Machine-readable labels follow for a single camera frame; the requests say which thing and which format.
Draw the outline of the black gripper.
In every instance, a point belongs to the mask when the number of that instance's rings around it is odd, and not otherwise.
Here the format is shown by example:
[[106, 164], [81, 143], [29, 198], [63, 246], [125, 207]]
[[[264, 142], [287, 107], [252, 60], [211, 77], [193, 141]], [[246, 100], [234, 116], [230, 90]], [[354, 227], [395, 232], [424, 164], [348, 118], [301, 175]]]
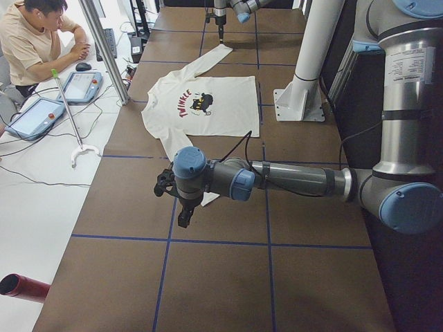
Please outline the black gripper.
[[201, 204], [204, 198], [202, 192], [197, 192], [192, 194], [191, 197], [184, 197], [177, 194], [177, 198], [182, 206], [182, 211], [178, 215], [178, 226], [181, 228], [187, 228], [190, 225], [190, 220], [192, 218], [192, 211]]
[[215, 15], [215, 23], [218, 27], [218, 35], [219, 35], [219, 43], [224, 43], [224, 24], [225, 24], [225, 16], [217, 16]]

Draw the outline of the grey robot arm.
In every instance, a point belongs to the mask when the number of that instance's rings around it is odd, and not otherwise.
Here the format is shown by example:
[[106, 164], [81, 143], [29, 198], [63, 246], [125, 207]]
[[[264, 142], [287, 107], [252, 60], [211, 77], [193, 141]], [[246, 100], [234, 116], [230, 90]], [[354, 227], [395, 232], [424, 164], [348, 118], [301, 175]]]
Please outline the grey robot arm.
[[273, 0], [214, 0], [213, 8], [206, 13], [206, 23], [215, 20], [217, 26], [219, 43], [224, 43], [224, 26], [226, 25], [226, 9], [230, 7], [235, 13], [238, 21], [242, 24], [249, 20], [252, 13], [271, 3]]
[[165, 174], [168, 193], [190, 224], [205, 192], [245, 201], [255, 187], [302, 196], [342, 196], [404, 234], [425, 232], [442, 220], [442, 191], [426, 161], [435, 60], [442, 46], [441, 1], [359, 1], [353, 49], [384, 52], [381, 156], [372, 169], [298, 167], [224, 157], [208, 160], [196, 147], [180, 149]]

